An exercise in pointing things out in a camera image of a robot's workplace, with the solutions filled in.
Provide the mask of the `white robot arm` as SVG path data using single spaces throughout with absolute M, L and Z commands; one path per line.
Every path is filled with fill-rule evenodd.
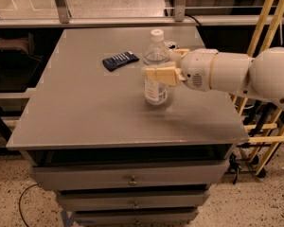
M 269 48 L 251 58 L 199 48 L 174 61 L 142 68 L 146 79 L 191 90 L 226 92 L 271 102 L 284 112 L 284 47 Z

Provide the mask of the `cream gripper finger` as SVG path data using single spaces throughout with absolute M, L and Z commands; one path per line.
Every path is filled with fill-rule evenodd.
M 182 70 L 173 66 L 149 67 L 144 69 L 146 79 L 157 81 L 170 86 L 177 86 L 181 81 L 186 81 Z
M 180 61 L 187 53 L 189 49 L 174 49 L 170 52 L 170 60 L 171 61 Z

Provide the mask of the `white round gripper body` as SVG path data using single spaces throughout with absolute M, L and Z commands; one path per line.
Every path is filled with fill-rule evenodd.
M 199 48 L 182 58 L 181 70 L 189 89 L 203 92 L 210 90 L 210 68 L 218 53 L 216 49 Z

